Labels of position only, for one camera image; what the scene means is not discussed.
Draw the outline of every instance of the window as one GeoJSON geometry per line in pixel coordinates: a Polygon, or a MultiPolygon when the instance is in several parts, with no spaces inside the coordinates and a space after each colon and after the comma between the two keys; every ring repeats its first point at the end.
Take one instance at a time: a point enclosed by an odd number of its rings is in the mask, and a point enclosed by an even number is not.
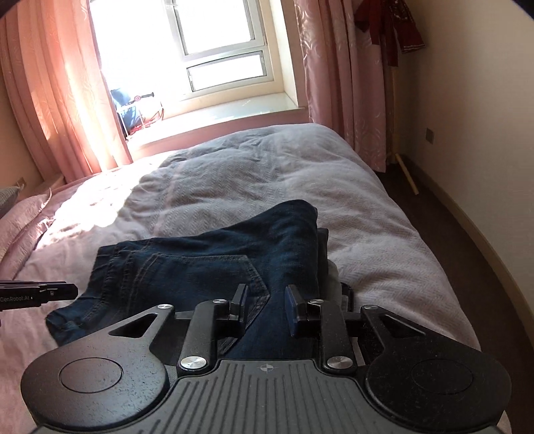
{"type": "Polygon", "coordinates": [[[108,87],[166,118],[283,91],[269,0],[91,0],[108,87]]]}

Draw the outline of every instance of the sunlit curtain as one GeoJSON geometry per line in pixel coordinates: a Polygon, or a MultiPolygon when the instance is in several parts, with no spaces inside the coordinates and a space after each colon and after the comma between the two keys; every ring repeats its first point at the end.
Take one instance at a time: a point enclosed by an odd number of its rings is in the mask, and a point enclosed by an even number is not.
{"type": "Polygon", "coordinates": [[[22,0],[0,20],[1,65],[28,149],[67,182],[131,162],[99,67],[88,0],[22,0]]]}
{"type": "Polygon", "coordinates": [[[354,24],[362,0],[295,0],[310,120],[336,131],[374,170],[386,169],[380,46],[354,24]]]}

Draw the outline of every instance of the crosshair logo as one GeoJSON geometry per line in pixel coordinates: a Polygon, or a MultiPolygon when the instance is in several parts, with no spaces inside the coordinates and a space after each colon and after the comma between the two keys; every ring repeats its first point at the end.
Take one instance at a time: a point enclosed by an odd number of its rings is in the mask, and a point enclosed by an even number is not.
{"type": "Polygon", "coordinates": [[[263,372],[271,372],[273,369],[276,369],[273,365],[270,365],[268,363],[264,364],[264,365],[261,365],[260,366],[260,369],[263,371],[263,372]]]}

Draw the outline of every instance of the jeans pocket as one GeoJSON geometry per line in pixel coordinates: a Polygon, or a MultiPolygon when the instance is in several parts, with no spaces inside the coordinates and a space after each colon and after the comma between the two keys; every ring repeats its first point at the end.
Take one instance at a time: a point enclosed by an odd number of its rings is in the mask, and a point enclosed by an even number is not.
{"type": "MultiPolygon", "coordinates": [[[[231,300],[240,283],[248,285],[246,327],[269,300],[269,291],[246,255],[187,257],[173,254],[134,252],[127,261],[121,285],[126,316],[152,306],[172,304],[176,311],[192,311],[198,303],[215,298],[231,300]]],[[[219,342],[224,354],[235,339],[219,342]]]]}

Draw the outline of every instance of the gray pillow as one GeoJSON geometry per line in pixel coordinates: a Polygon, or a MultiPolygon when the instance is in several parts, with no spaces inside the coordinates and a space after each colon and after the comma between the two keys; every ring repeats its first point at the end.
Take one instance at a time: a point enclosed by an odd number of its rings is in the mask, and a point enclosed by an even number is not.
{"type": "Polygon", "coordinates": [[[0,219],[13,208],[19,197],[20,187],[0,188],[0,219]]]}

